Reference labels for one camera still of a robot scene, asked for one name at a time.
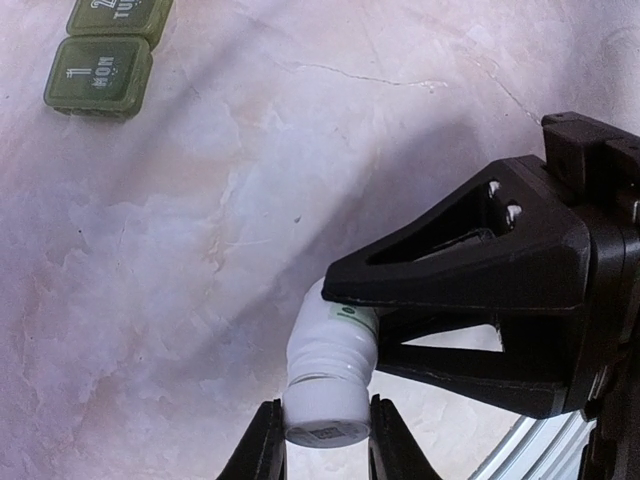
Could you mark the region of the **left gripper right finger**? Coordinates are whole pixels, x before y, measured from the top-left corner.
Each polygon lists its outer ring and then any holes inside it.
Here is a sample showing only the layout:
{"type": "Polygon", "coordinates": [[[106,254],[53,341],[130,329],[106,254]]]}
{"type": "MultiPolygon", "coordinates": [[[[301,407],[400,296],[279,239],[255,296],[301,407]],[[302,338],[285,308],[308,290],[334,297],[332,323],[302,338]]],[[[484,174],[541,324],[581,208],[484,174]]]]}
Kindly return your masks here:
{"type": "Polygon", "coordinates": [[[370,415],[370,479],[440,480],[391,400],[374,395],[370,415]]]}

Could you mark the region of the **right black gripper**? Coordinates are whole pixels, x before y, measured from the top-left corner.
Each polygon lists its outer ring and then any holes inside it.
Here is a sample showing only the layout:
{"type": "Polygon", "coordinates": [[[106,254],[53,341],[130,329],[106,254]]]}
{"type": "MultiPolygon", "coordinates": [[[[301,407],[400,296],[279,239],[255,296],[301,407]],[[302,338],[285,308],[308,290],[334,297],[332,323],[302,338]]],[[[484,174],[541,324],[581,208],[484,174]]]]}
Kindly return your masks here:
{"type": "Polygon", "coordinates": [[[585,301],[574,373],[595,371],[582,414],[596,426],[578,476],[636,479],[639,138],[575,112],[546,115],[542,128],[547,168],[535,156],[490,163],[332,263],[322,296],[431,311],[574,311],[585,301]],[[575,195],[573,211],[550,174],[575,195]]]}

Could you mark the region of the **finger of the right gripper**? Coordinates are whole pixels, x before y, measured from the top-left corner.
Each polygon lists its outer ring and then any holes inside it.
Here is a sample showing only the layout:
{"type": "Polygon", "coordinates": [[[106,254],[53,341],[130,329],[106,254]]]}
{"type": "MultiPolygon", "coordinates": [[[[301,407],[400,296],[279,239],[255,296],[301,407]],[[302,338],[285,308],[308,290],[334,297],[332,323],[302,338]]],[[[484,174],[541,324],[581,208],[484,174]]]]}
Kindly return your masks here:
{"type": "Polygon", "coordinates": [[[570,398],[572,367],[560,322],[550,316],[435,313],[382,314],[377,369],[531,418],[578,410],[570,398]],[[440,333],[489,326],[499,351],[412,345],[440,333]]]}

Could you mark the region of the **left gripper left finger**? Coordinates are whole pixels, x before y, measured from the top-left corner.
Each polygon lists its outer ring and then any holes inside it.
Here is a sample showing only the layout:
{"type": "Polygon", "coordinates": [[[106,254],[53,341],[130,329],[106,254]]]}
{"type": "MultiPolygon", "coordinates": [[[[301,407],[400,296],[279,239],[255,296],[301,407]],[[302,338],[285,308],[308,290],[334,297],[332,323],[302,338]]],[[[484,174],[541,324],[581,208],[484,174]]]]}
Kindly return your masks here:
{"type": "Polygon", "coordinates": [[[279,399],[263,402],[218,480],[287,478],[283,409],[279,399]]]}

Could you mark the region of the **white pill bottle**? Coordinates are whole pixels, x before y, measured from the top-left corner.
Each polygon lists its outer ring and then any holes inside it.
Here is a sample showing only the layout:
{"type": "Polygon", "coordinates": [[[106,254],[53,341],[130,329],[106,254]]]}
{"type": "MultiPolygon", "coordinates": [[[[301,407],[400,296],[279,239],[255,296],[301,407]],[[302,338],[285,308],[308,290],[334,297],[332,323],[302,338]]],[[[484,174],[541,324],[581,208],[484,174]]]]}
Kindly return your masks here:
{"type": "Polygon", "coordinates": [[[306,293],[287,350],[288,383],[335,378],[367,387],[378,361],[379,317],[371,307],[327,301],[324,280],[306,293]]]}

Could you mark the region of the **green weekly pill organizer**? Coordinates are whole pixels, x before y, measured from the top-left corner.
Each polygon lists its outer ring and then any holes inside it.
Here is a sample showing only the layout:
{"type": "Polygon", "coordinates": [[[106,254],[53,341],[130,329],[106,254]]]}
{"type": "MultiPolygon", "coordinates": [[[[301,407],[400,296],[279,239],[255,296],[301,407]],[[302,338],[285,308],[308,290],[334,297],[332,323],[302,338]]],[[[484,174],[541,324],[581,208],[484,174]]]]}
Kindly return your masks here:
{"type": "Polygon", "coordinates": [[[173,3],[166,0],[77,1],[44,90],[65,115],[130,119],[142,107],[173,3]]]}

